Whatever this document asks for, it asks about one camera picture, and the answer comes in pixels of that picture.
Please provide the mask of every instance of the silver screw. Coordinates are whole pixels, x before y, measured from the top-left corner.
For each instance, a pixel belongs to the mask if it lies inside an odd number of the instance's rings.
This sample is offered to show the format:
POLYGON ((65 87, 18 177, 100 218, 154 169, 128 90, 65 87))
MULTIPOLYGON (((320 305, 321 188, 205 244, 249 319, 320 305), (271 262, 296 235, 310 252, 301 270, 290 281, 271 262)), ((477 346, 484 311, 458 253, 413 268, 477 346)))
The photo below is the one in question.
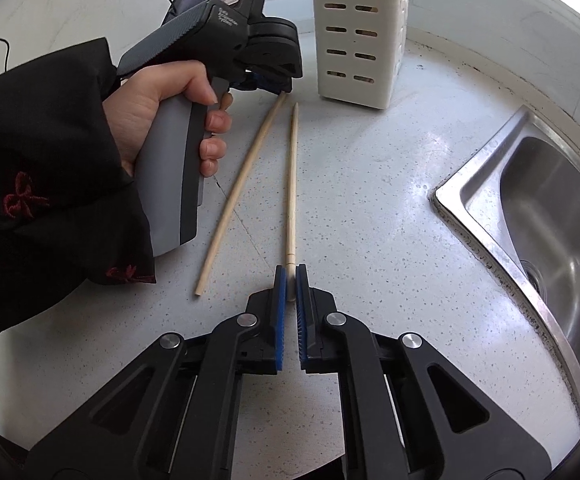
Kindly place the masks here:
POLYGON ((332 326, 341 326, 345 324, 347 318, 345 314, 341 314, 340 312, 330 312, 326 316, 326 321, 332 326))
POLYGON ((181 344, 181 338, 177 334, 162 335, 159 344, 161 348, 172 350, 181 344))
POLYGON ((419 334, 406 334, 401 338, 401 341, 408 348, 419 348, 423 344, 419 334))
POLYGON ((241 314, 237 318, 237 323, 244 327, 254 326, 257 324, 257 321, 258 321, 257 316, 255 316, 254 314, 248 314, 247 312, 245 314, 241 314))

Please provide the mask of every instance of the white utensil holder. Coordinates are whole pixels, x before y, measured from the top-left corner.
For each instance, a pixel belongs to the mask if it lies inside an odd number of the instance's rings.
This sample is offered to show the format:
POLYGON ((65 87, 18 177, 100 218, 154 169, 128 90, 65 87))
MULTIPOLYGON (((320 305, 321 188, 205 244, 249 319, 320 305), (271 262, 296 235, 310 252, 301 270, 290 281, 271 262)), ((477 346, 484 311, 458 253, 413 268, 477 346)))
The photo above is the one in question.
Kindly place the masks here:
POLYGON ((407 0, 314 0, 319 94, 387 108, 403 58, 407 0))

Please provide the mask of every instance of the sink basin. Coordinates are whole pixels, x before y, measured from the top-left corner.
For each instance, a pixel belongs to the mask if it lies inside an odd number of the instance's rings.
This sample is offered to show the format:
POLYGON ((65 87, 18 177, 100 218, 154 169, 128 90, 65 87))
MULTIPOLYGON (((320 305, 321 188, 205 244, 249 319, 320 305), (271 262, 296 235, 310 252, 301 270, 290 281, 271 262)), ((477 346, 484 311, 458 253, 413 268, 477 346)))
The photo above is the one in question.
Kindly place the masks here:
POLYGON ((522 107, 433 202, 550 335, 580 409, 580 154, 522 107))

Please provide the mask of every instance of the red embroidery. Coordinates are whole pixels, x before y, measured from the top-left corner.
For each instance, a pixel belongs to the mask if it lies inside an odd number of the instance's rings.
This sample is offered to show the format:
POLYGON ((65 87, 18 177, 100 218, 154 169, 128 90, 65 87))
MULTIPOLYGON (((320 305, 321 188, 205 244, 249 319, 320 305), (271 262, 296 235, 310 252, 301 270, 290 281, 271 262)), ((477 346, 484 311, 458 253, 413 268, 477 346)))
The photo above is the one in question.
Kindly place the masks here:
POLYGON ((136 266, 128 265, 125 271, 112 267, 106 271, 106 276, 124 283, 157 283, 154 276, 135 276, 136 266))
POLYGON ((43 196, 32 194, 32 179, 27 173, 19 171, 14 180, 14 193, 3 199, 3 212, 10 218, 16 218, 22 213, 26 218, 34 218, 30 204, 49 205, 49 200, 43 196))

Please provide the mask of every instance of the human hand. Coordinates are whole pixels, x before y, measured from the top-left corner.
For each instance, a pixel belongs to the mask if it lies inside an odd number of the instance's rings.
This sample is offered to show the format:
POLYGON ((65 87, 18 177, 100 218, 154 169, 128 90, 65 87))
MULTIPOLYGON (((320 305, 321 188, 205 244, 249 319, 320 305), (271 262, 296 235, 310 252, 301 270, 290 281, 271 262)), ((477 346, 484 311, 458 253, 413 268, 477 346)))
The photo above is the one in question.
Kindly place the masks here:
MULTIPOLYGON (((142 68, 103 101, 103 111, 121 155, 121 165, 128 174, 134 174, 136 157, 144 145, 159 103, 180 93, 202 105, 217 103, 205 66, 199 61, 175 61, 142 68)), ((231 104, 232 96, 225 94, 220 108, 208 112, 205 118, 208 132, 224 134, 230 129, 232 119, 225 110, 231 104)), ((217 172, 218 160, 225 155, 225 150, 225 142, 216 137, 201 142, 199 155, 203 176, 217 172)))

